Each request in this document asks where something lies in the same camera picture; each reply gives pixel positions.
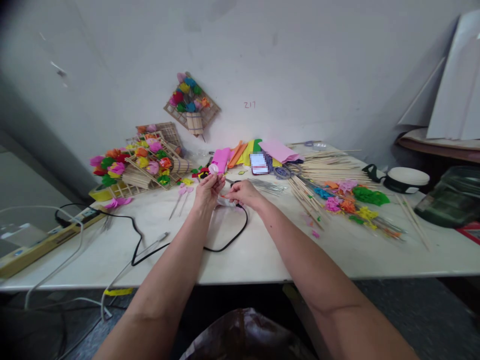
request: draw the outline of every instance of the white lid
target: white lid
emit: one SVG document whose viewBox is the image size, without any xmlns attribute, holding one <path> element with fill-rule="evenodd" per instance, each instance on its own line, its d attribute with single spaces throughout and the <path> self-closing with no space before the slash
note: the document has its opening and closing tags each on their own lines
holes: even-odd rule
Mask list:
<svg viewBox="0 0 480 360">
<path fill-rule="evenodd" d="M 394 167 L 388 172 L 388 176 L 398 182 L 416 186 L 427 185 L 430 181 L 427 173 L 409 167 Z"/>
</svg>

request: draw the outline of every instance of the green glass jar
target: green glass jar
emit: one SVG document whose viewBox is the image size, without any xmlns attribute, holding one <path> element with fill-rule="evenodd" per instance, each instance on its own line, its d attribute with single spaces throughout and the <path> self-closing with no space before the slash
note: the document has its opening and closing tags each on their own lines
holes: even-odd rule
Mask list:
<svg viewBox="0 0 480 360">
<path fill-rule="evenodd" d="M 480 167 L 454 166 L 415 207 L 415 213 L 444 228 L 461 228 L 480 217 Z"/>
</svg>

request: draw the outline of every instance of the phone screen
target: phone screen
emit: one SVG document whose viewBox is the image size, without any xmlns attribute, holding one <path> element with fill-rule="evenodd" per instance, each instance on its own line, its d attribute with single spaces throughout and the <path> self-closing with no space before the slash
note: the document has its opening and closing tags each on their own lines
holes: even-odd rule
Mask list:
<svg viewBox="0 0 480 360">
<path fill-rule="evenodd" d="M 267 160 L 262 153 L 250 154 L 251 173 L 253 175 L 265 175 L 269 174 L 269 166 Z"/>
</svg>

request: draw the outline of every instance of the white table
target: white table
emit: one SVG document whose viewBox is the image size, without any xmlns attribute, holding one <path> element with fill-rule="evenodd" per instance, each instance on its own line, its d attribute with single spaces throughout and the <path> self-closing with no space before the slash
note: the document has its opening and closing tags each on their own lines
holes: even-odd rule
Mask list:
<svg viewBox="0 0 480 360">
<path fill-rule="evenodd" d="M 230 180 L 242 180 L 245 175 L 228 175 Z M 272 175 L 258 179 L 278 182 Z M 385 193 L 392 193 L 383 187 Z M 423 197 L 421 193 L 408 195 L 414 207 Z M 178 198 L 176 188 L 170 191 L 154 190 L 135 196 L 128 205 L 121 207 L 117 215 L 129 215 L 136 219 L 144 234 L 144 245 L 153 243 L 160 234 L 170 235 L 161 244 L 173 239 L 184 222 L 194 201 L 190 194 L 181 216 L 180 206 L 168 221 Z M 411 223 L 396 203 L 375 208 L 381 216 L 392 220 L 406 229 L 406 243 L 392 243 L 380 232 L 372 233 L 367 228 L 348 221 L 342 215 L 332 217 L 330 226 L 320 233 L 320 239 L 312 236 L 312 228 L 302 217 L 303 209 L 290 189 L 280 197 L 266 194 L 302 231 L 321 246 L 351 279 L 385 279 L 468 276 L 480 274 L 480 246 L 455 230 L 442 228 L 420 219 L 432 244 L 428 252 Z M 254 284 L 290 281 L 282 260 L 264 228 L 259 216 L 248 209 L 248 226 L 243 234 L 221 253 L 204 252 L 198 283 L 210 284 Z M 79 255 L 72 259 L 60 272 L 40 287 L 44 290 L 105 288 L 117 273 L 131 260 L 139 236 L 132 229 L 129 219 L 114 218 L 110 230 L 100 233 L 104 220 L 85 231 L 84 244 Z M 207 246 L 223 247 L 237 234 L 245 222 L 242 212 L 221 208 L 214 212 L 208 233 Z M 43 258 L 0 285 L 0 291 L 28 290 L 55 269 L 77 248 L 80 238 L 69 240 Z M 162 255 L 159 251 L 141 264 L 130 268 L 115 283 L 116 287 L 138 287 L 153 264 Z"/>
</svg>

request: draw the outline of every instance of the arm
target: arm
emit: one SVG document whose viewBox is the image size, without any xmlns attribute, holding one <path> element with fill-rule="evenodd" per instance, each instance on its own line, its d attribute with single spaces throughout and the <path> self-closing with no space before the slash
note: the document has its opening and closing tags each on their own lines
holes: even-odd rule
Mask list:
<svg viewBox="0 0 480 360">
<path fill-rule="evenodd" d="M 221 184 L 209 175 L 197 186 L 185 223 L 136 292 L 94 359 L 168 359 L 197 281 L 203 246 Z"/>
<path fill-rule="evenodd" d="M 418 359 L 327 253 L 249 181 L 236 183 L 225 197 L 258 212 L 334 359 Z"/>
</svg>

